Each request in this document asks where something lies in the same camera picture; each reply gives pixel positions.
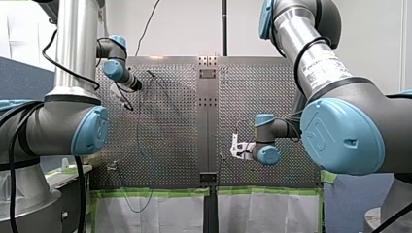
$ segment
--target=black cord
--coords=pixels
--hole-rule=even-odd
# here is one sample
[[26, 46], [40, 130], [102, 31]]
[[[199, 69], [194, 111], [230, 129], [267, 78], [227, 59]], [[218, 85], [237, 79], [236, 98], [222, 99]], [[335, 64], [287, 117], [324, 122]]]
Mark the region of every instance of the black cord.
[[97, 40], [97, 44], [99, 45], [99, 61], [96, 64], [96, 67], [100, 65], [100, 62], [102, 61], [102, 44], [100, 43], [100, 39]]
[[45, 48], [42, 50], [42, 55], [46, 58], [47, 61], [49, 61], [51, 64], [55, 65], [56, 67], [58, 67], [59, 69], [69, 73], [70, 75], [74, 76], [75, 78], [81, 79], [83, 81], [86, 81], [88, 83], [92, 83], [94, 85], [94, 90], [98, 90], [100, 88], [100, 84], [94, 80], [91, 80], [89, 78], [86, 78], [84, 76], [81, 76], [79, 74], [76, 74], [75, 72], [67, 69], [66, 67], [60, 65], [59, 63], [57, 63], [56, 61], [54, 61], [53, 59], [51, 59], [46, 52], [48, 51], [49, 47], [52, 45], [55, 35], [57, 34], [57, 29], [55, 29], [55, 31], [53, 32], [52, 36], [51, 36], [51, 40], [49, 41], [49, 43], [45, 46]]
[[382, 232], [385, 230], [388, 226], [390, 226], [392, 223], [394, 223], [396, 220], [400, 219], [402, 216], [408, 214], [409, 212], [412, 211], [412, 203], [407, 205], [405, 208], [402, 210], [398, 211], [396, 214], [391, 216], [388, 220], [386, 220], [384, 223], [382, 223], [378, 228], [372, 231], [372, 233], [378, 233]]
[[137, 45], [137, 51], [136, 51], [136, 53], [134, 54], [134, 56], [137, 56], [137, 54], [139, 53], [140, 44], [142, 43], [142, 40], [143, 40], [143, 38], [144, 38], [145, 35], [146, 35], [146, 32], [147, 32], [148, 27], [149, 27], [149, 24], [150, 24], [151, 21], [152, 21], [152, 17], [154, 16], [155, 9], [157, 8], [157, 5], [158, 5], [159, 2], [160, 2], [160, 0], [157, 0], [157, 2], [155, 2], [155, 4], [154, 4], [154, 8], [152, 9], [151, 16], [149, 17], [148, 22], [146, 23], [146, 26], [145, 26], [145, 30], [143, 31], [143, 34], [142, 34], [142, 36], [141, 36], [140, 39], [139, 39], [139, 43], [138, 43], [138, 45]]
[[154, 191], [152, 190], [151, 194], [149, 194], [149, 200], [148, 200], [148, 202], [146, 202], [146, 205], [142, 209], [140, 209], [139, 211], [135, 211], [135, 210], [133, 210], [133, 208], [131, 207], [131, 205], [129, 203], [129, 200], [128, 200], [127, 195], [126, 195], [126, 191], [124, 192], [124, 198], [126, 199], [127, 206], [129, 206], [131, 212], [136, 213], [136, 214], [140, 214], [143, 211], [145, 211], [146, 208], [148, 208], [149, 203], [151, 202], [153, 195], [154, 195]]
[[20, 108], [12, 109], [9, 112], [6, 112], [6, 115], [0, 120], [0, 127], [3, 125], [9, 118], [19, 113], [20, 111], [28, 109], [28, 112], [23, 113], [23, 119], [18, 124], [12, 139], [9, 143], [9, 164], [10, 164], [10, 180], [11, 180], [11, 190], [10, 190], [10, 224], [13, 233], [18, 233], [17, 224], [16, 224], [16, 169], [15, 169], [15, 143], [18, 137], [18, 134], [21, 128], [25, 125], [31, 115], [40, 107], [43, 106], [42, 102], [30, 102], [27, 105], [21, 106]]
[[327, 43], [329, 46], [331, 44], [330, 38], [328, 38], [328, 37], [320, 36], [318, 38], [315, 38], [314, 40], [306, 43], [306, 45], [302, 48], [302, 50], [297, 55], [296, 61], [294, 62], [294, 66], [293, 66], [294, 82], [296, 83], [297, 88], [299, 89], [299, 91], [303, 95], [305, 93], [303, 92], [302, 86], [300, 85], [300, 81], [299, 81], [299, 63], [300, 63], [300, 60], [302, 59], [305, 52], [307, 52], [313, 45], [316, 45], [316, 44], [322, 43], [322, 42]]
[[83, 163], [78, 156], [74, 156], [79, 175], [79, 190], [80, 190], [80, 216], [77, 232], [84, 233], [85, 218], [86, 218], [86, 191], [85, 191], [85, 174], [83, 172]]
[[119, 87], [119, 85], [118, 85], [117, 82], [115, 82], [115, 85], [116, 85], [116, 87], [118, 88], [118, 91], [119, 91], [121, 97], [123, 97], [123, 99], [126, 101], [126, 104], [124, 105], [124, 107], [127, 108], [129, 111], [133, 112], [133, 111], [134, 111], [134, 108], [133, 108], [133, 106], [131, 105], [130, 101], [126, 98], [126, 96], [124, 96], [124, 94], [123, 94], [123, 92], [122, 92], [122, 89]]

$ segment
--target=white wall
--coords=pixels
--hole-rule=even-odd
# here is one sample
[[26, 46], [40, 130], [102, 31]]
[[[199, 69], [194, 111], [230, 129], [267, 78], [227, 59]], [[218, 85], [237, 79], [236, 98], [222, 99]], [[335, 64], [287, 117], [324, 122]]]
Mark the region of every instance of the white wall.
[[373, 80], [384, 93], [402, 87], [402, 16], [407, 0], [334, 0], [342, 15], [337, 55], [356, 76]]
[[[127, 40], [134, 55], [156, 0], [107, 0], [110, 34]], [[278, 56], [258, 37], [260, 0], [228, 0], [228, 54]], [[412, 17], [407, 0], [334, 0], [343, 22], [337, 50], [354, 75], [372, 79], [385, 93], [412, 87]], [[0, 56], [53, 70], [40, 54], [54, 27], [32, 1], [0, 1]], [[222, 54], [221, 0], [161, 0], [139, 55], [198, 56]]]
[[[55, 26], [33, 1], [0, 1], [0, 56], [54, 70], [42, 55]], [[55, 55], [55, 46], [48, 51]]]
[[[134, 55], [155, 0], [108, 0], [106, 4], [109, 33], [124, 36], [129, 55]], [[139, 55], [221, 53], [220, 8], [220, 0], [161, 0]]]

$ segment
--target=blue joint cap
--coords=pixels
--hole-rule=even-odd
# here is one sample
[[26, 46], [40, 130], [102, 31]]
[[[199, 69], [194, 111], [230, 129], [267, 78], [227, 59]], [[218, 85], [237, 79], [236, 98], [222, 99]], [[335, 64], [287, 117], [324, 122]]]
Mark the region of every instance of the blue joint cap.
[[258, 35], [261, 39], [270, 39], [270, 25], [273, 20], [273, 6], [276, 4], [276, 0], [264, 0], [263, 6], [260, 12], [260, 21], [258, 26]]
[[126, 40], [119, 35], [112, 35], [110, 36], [110, 39], [116, 41], [117, 43], [121, 44], [125, 49], [126, 49]]
[[272, 145], [263, 147], [257, 153], [257, 161], [263, 165], [273, 166], [280, 160], [281, 154], [279, 153], [279, 150]]
[[273, 121], [275, 121], [273, 114], [259, 114], [255, 116], [255, 127], [260, 127]]
[[341, 99], [310, 103], [303, 111], [300, 129], [308, 154], [332, 173], [368, 175], [384, 162], [385, 144], [375, 123]]
[[99, 152], [107, 139], [109, 115], [106, 108], [92, 108], [82, 119], [72, 140], [73, 155], [89, 155]]
[[105, 76], [113, 81], [121, 80], [123, 77], [123, 67], [116, 60], [108, 60], [103, 64], [103, 73]]
[[25, 100], [25, 99], [19, 99], [19, 100], [0, 100], [0, 111], [6, 111], [10, 110], [18, 105], [30, 102], [32, 100]]

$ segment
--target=pegboard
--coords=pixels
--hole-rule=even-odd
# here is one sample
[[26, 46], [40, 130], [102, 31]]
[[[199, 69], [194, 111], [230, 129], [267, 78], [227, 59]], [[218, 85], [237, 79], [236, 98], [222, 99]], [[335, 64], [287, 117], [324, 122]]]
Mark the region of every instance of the pegboard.
[[[199, 187], [196, 64], [197, 57], [129, 58], [143, 83], [142, 90], [126, 94], [133, 112], [111, 100], [113, 82], [98, 69], [98, 95], [109, 111], [110, 128], [92, 189]], [[117, 169], [108, 170], [114, 161]]]
[[283, 187], [316, 187], [320, 170], [306, 154], [301, 143], [277, 139], [281, 161], [263, 166], [230, 156], [231, 136], [236, 122], [239, 142], [254, 135], [253, 120], [257, 114], [286, 117], [295, 94], [292, 68], [282, 58], [221, 57], [219, 58], [219, 122], [218, 154], [219, 185], [265, 185]]
[[[229, 153], [238, 120], [289, 113], [295, 85], [287, 61], [214, 57], [209, 66], [202, 59], [208, 58], [129, 58], [128, 65], [144, 87], [126, 95], [134, 112], [111, 100], [113, 82], [98, 69], [102, 87], [97, 94], [109, 110], [110, 131], [91, 174], [91, 188], [199, 187], [199, 173], [205, 171], [218, 173], [218, 185], [316, 187], [320, 170], [300, 143], [277, 140], [282, 159], [273, 167]], [[202, 69], [216, 69], [217, 75], [201, 79]], [[250, 140], [253, 132], [252, 124], [241, 124], [240, 140]], [[114, 161], [117, 170], [108, 170]]]

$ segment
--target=sticker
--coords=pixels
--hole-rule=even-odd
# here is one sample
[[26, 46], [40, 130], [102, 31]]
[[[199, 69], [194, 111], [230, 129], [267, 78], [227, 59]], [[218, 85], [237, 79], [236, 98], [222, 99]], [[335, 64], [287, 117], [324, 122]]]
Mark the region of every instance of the sticker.
[[319, 58], [304, 66], [302, 73], [312, 89], [353, 76], [332, 51], [324, 51]]

